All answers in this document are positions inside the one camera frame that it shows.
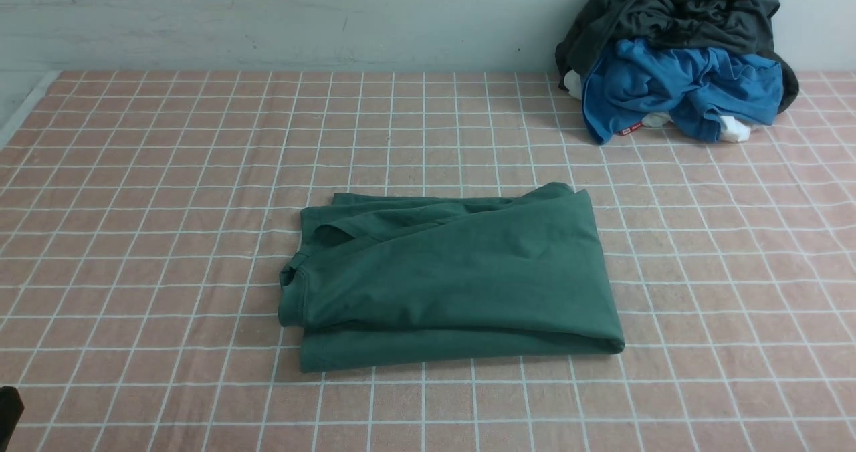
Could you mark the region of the black gripper tip at edge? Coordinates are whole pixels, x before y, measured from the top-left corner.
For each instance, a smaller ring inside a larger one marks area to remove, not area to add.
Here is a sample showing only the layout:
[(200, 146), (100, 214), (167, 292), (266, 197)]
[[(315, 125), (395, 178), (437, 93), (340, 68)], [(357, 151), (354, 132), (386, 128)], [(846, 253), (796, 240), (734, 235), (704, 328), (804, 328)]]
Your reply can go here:
[(15, 387), (3, 386), (0, 392), (0, 444), (9, 444), (25, 406)]

